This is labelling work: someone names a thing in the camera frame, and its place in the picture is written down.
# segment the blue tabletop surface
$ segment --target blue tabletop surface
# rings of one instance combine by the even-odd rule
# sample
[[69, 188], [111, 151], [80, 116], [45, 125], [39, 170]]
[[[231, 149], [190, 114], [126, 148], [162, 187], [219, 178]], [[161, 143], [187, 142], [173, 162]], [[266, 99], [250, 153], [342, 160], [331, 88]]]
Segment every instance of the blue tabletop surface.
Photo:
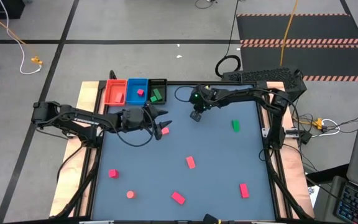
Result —
[[[197, 123], [189, 117], [192, 105], [174, 98], [177, 87], [169, 85], [167, 103], [156, 106], [169, 111], [157, 122], [173, 121], [161, 140], [130, 147], [115, 134], [105, 134], [92, 219], [200, 221], [209, 213], [222, 220], [274, 220], [266, 164], [258, 158], [262, 137], [256, 103], [213, 108]], [[188, 100], [190, 92], [181, 88], [177, 95]], [[110, 107], [109, 113], [121, 109]], [[240, 122], [238, 133], [233, 119]], [[149, 136], [144, 130], [122, 134], [133, 144]], [[188, 156], [193, 156], [195, 169], [188, 168]], [[110, 169], [117, 169], [120, 177], [109, 178]], [[249, 198], [241, 198], [241, 183], [247, 184]], [[128, 190], [136, 192], [135, 199], [126, 197]], [[186, 198], [183, 205], [171, 198], [175, 191]]]

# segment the gray concrete floor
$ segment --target gray concrete floor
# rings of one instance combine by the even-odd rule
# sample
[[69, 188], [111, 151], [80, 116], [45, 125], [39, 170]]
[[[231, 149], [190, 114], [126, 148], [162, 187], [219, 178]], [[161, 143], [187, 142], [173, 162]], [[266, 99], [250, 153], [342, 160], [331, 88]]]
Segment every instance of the gray concrete floor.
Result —
[[[358, 0], [347, 0], [358, 25]], [[34, 0], [22, 19], [11, 21], [23, 39], [59, 39], [73, 0]], [[289, 13], [295, 0], [247, 0], [238, 13]], [[218, 1], [196, 9], [194, 0], [80, 0], [68, 39], [228, 39], [236, 1]], [[299, 13], [343, 13], [339, 0], [300, 0]], [[235, 26], [234, 39], [238, 39]], [[0, 27], [0, 39], [8, 39]], [[17, 45], [0, 45], [0, 203], [53, 59], [56, 45], [35, 45], [45, 66], [40, 73], [21, 75]], [[215, 63], [227, 45], [66, 45], [47, 99], [76, 104], [80, 84], [108, 77], [164, 77], [170, 80], [219, 80]], [[232, 54], [239, 54], [236, 45]], [[227, 62], [222, 71], [232, 69]], [[26, 61], [25, 70], [34, 65]], [[358, 116], [358, 83], [306, 82], [300, 113], [338, 122]], [[303, 152], [317, 169], [349, 162], [355, 134], [313, 139]], [[47, 218], [62, 162], [64, 140], [36, 133], [5, 222]]]

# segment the green block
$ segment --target green block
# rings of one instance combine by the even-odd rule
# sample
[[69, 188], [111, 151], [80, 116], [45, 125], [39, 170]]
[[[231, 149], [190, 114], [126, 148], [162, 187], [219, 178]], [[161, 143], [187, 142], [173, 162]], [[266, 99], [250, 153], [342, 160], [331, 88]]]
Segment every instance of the green block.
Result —
[[240, 131], [240, 122], [239, 122], [239, 120], [232, 120], [231, 124], [233, 125], [234, 132], [239, 132]]
[[157, 98], [155, 96], [150, 97], [151, 102], [156, 102]]
[[155, 97], [157, 97], [158, 100], [162, 100], [162, 96], [161, 96], [160, 92], [158, 91], [158, 89], [154, 89], [153, 92], [154, 92]]

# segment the blue bin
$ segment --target blue bin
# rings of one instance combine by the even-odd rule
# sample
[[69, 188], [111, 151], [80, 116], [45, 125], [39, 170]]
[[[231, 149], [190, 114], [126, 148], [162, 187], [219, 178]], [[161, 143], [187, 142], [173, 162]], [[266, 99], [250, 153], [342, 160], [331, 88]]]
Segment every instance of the blue bin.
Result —
[[[147, 99], [147, 78], [128, 79], [126, 103], [132, 105], [145, 105]], [[144, 90], [143, 96], [137, 94], [137, 90]]]

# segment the white cable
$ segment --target white cable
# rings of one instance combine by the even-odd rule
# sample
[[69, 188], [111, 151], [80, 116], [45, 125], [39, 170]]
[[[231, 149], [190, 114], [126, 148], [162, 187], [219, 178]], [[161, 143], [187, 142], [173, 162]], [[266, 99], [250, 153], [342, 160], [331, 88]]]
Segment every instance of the white cable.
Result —
[[324, 126], [324, 121], [330, 121], [330, 122], [332, 122], [333, 124], [335, 124], [335, 128], [337, 129], [337, 131], [334, 132], [334, 133], [317, 134], [317, 135], [312, 136], [312, 138], [320, 137], [320, 136], [330, 136], [330, 135], [334, 135], [334, 134], [337, 134], [337, 133], [340, 133], [340, 132], [341, 132], [341, 128], [339, 127], [339, 125], [338, 125], [335, 121], [333, 121], [333, 120], [331, 120], [331, 119], [323, 119], [323, 120], [321, 121], [321, 125], [323, 125], [323, 126]]
[[22, 50], [22, 53], [23, 53], [22, 63], [20, 64], [20, 73], [23, 74], [23, 75], [32, 75], [32, 74], [34, 74], [34, 73], [37, 73], [37, 72], [41, 71], [42, 65], [39, 65], [39, 68], [38, 68], [37, 70], [35, 70], [34, 72], [23, 72], [23, 71], [22, 71], [22, 67], [23, 67], [24, 59], [25, 59], [24, 50], [23, 50], [23, 47], [22, 47], [22, 45], [20, 44], [20, 42], [19, 42], [17, 39], [15, 39], [13, 36], [11, 36], [11, 34], [9, 33], [9, 15], [7, 14], [5, 5], [4, 5], [4, 3], [2, 2], [2, 0], [0, 0], [0, 3], [1, 3], [1, 6], [2, 6], [2, 8], [4, 9], [5, 15], [6, 15], [6, 33], [8, 34], [8, 36], [9, 36], [12, 40], [15, 40], [15, 41], [17, 42], [17, 44], [19, 44], [19, 47], [20, 47], [20, 49]]

